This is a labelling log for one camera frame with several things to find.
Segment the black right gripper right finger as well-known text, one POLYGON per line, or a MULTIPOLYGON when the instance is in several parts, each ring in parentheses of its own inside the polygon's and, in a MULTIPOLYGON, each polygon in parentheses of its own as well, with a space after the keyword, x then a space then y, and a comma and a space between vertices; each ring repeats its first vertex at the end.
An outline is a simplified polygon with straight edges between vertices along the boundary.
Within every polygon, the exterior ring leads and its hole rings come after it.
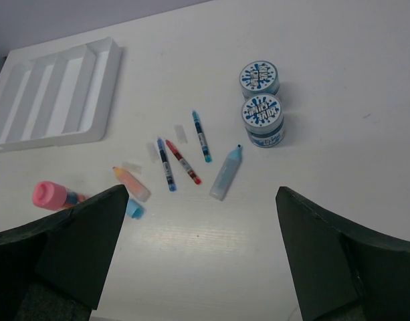
POLYGON ((303 320, 410 320, 410 241, 288 187, 278 189, 276 207, 303 320))

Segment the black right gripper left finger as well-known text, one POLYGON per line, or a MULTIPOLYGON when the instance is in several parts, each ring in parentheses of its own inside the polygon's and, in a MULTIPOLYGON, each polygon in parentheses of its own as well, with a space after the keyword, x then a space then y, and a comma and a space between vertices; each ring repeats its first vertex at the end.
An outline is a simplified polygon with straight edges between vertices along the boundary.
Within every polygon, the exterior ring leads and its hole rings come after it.
POLYGON ((0 232, 0 320, 89 320, 102 295, 128 192, 0 232))

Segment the pink capped crayon tube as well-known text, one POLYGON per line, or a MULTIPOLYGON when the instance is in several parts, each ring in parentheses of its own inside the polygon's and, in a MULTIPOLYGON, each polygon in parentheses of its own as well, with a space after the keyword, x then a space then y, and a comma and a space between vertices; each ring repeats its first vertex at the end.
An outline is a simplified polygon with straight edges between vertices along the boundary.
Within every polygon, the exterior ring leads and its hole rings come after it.
POLYGON ((36 207, 50 211, 67 209, 86 199, 87 196, 51 181, 38 182, 32 195, 32 202, 36 207))

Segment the dark blue gel pen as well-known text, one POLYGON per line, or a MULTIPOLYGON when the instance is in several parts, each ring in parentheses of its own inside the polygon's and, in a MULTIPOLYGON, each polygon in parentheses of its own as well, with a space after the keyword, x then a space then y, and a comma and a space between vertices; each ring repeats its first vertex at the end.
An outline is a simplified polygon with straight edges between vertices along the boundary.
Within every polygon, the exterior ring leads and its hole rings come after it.
POLYGON ((165 150, 165 147, 164 147, 163 140, 160 137, 157 138, 157 146, 158 146, 158 149, 159 149, 159 155, 160 155, 160 158, 161 158, 161 161, 162 161, 162 164, 163 164, 163 169, 164 169, 164 172, 165 172, 165 178, 167 180, 167 185, 169 187, 169 191, 171 191, 171 192, 176 191, 177 188, 176 188, 176 185, 175 185, 175 180, 174 180, 174 177, 173 177, 171 166, 170 166, 169 161, 167 159, 167 154, 166 154, 166 150, 165 150))

